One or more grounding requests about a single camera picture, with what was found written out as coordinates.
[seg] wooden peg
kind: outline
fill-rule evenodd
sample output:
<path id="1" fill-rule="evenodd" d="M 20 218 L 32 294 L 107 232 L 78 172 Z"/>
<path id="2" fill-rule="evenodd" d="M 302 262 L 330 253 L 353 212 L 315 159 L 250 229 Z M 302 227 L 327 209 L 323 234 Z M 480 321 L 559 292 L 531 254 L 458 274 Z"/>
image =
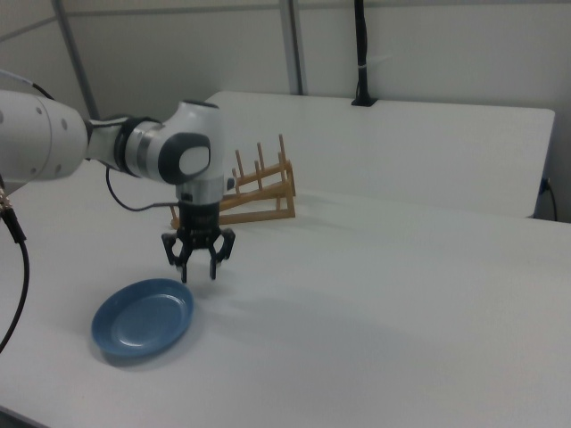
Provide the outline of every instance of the wooden peg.
<path id="1" fill-rule="evenodd" d="M 266 167 L 264 166 L 264 156 L 261 154 L 261 143 L 258 143 L 258 156 L 260 156 L 260 166 L 263 171 Z"/>
<path id="2" fill-rule="evenodd" d="M 258 180 L 258 188 L 261 190 L 260 163 L 255 160 L 253 164 L 256 167 L 256 179 Z"/>
<path id="3" fill-rule="evenodd" d="M 238 162 L 238 169 L 240 170 L 240 177 L 244 176 L 244 168 L 242 168 L 242 160 L 240 159 L 240 152 L 236 150 L 236 160 Z"/>
<path id="4" fill-rule="evenodd" d="M 170 226 L 173 229 L 178 229 L 178 217 L 177 212 L 175 211 L 175 207 L 170 207 L 170 213 L 172 214 L 172 220 L 170 221 Z"/>
<path id="5" fill-rule="evenodd" d="M 236 175 L 236 168 L 232 168 L 232 176 L 234 177 L 234 190 L 236 194 L 240 194 L 240 184 L 238 183 L 238 177 Z"/>
<path id="6" fill-rule="evenodd" d="M 284 146 L 284 136 L 282 136 L 281 134 L 279 135 L 279 150 L 282 153 L 282 156 L 284 157 L 284 163 L 286 163 L 287 158 L 286 158 L 286 147 Z"/>
<path id="7" fill-rule="evenodd" d="M 279 173 L 282 176 L 282 182 L 286 181 L 286 165 L 285 165 L 285 161 L 284 161 L 284 156 L 282 155 L 282 153 L 278 153 L 277 154 L 277 159 L 279 161 Z"/>

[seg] black cable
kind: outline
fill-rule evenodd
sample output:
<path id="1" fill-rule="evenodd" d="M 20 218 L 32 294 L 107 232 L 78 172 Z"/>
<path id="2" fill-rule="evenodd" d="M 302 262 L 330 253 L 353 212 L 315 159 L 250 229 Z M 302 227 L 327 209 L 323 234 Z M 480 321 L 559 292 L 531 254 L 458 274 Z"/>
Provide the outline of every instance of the black cable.
<path id="1" fill-rule="evenodd" d="M 38 85 L 37 83 L 32 83 L 32 87 L 34 87 L 34 88 L 37 89 L 39 92 L 41 92 L 42 95 L 43 95 L 45 98 L 49 98 L 50 100 L 53 100 L 53 99 L 54 99 L 50 94 L 47 93 L 47 91 L 46 91 L 43 87 L 41 87 L 41 86 Z"/>
<path id="2" fill-rule="evenodd" d="M 550 195 L 551 195 L 551 204 L 553 205 L 553 220 L 558 221 L 557 220 L 557 203 L 555 203 L 555 194 L 553 193 L 553 189 L 551 188 L 551 185 L 547 184 L 547 190 L 550 191 Z"/>
<path id="3" fill-rule="evenodd" d="M 12 322 L 10 323 L 10 327 L 8 327 L 8 331 L 6 332 L 6 335 L 2 339 L 2 342 L 0 343 L 0 354 L 2 353 L 4 348 L 6 347 L 6 344 L 8 343 L 8 341 L 10 341 L 10 338 L 12 337 L 12 334 L 14 333 L 14 330 L 16 329 L 16 325 L 18 324 L 18 321 L 20 320 L 21 313 L 24 310 L 24 304 L 26 303 L 26 297 L 28 296 L 28 287 L 29 287 L 28 248 L 26 248 L 26 243 L 23 241 L 19 242 L 19 244 L 20 244 L 20 248 L 21 248 L 22 260 L 24 262 L 24 283 L 21 287 L 21 296 L 20 296 L 20 301 L 18 302 L 18 308 L 16 309 L 16 313 L 14 314 Z"/>
<path id="4" fill-rule="evenodd" d="M 107 188 L 109 189 L 109 193 L 111 194 L 111 196 L 113 197 L 113 199 L 125 210 L 129 210 L 129 211 L 133 211 L 133 212 L 140 212 L 140 211 L 145 211 L 145 210 L 149 210 L 151 208 L 160 208 L 160 207 L 176 207 L 178 206 L 178 204 L 176 202 L 158 202 L 158 203 L 152 203 L 151 205 L 147 205 L 145 207 L 141 207 L 141 208 L 132 208 L 129 207 L 128 205 L 125 205 L 120 199 L 119 197 L 115 194 L 115 192 L 113 191 L 113 188 L 111 186 L 111 180 L 109 179 L 109 171 L 111 168 L 107 167 L 107 170 L 105 171 L 105 181 L 107 182 Z"/>

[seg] white tabletop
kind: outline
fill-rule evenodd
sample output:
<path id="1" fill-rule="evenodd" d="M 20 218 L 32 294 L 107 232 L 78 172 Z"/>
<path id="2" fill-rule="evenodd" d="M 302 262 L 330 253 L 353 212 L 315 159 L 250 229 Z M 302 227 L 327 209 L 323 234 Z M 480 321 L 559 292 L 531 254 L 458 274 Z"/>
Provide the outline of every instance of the white tabletop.
<path id="1" fill-rule="evenodd" d="M 302 190 L 297 218 L 234 226 L 218 279 L 193 254 L 194 320 L 136 364 L 90 339 L 97 308 L 178 278 L 168 210 L 128 213 L 104 169 L 12 201 L 29 240 L 29 302 L 0 356 L 0 406 L 53 427 L 568 427 L 567 225 Z M 114 175 L 131 203 L 166 186 Z M 0 227 L 0 331 L 20 292 Z"/>
<path id="2" fill-rule="evenodd" d="M 253 170 L 277 135 L 311 190 L 513 217 L 534 214 L 553 111 L 221 92 L 229 147 Z M 228 156 L 228 166 L 236 161 Z"/>

